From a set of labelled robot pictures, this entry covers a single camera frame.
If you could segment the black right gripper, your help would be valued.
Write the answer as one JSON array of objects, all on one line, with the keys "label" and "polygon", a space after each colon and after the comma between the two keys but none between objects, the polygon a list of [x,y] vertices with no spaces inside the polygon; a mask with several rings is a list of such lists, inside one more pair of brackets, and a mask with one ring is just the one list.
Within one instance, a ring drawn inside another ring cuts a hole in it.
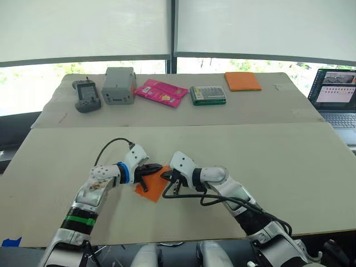
[{"label": "black right gripper", "polygon": [[174,183],[172,190],[173,195],[179,194],[180,185],[183,187],[186,186],[185,176],[176,169],[173,169],[172,171],[165,171],[160,175],[160,177],[165,179],[166,181],[171,181]]}]

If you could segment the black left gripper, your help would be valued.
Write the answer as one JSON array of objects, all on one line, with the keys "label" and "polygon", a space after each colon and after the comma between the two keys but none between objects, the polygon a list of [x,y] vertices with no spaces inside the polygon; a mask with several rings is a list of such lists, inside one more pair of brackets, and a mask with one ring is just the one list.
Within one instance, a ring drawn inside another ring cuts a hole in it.
[{"label": "black left gripper", "polygon": [[141,166],[133,166],[128,168],[129,184],[139,183],[142,187],[143,192],[148,192],[148,187],[144,181],[143,175],[151,175],[159,172],[163,166],[161,164],[144,164]]}]

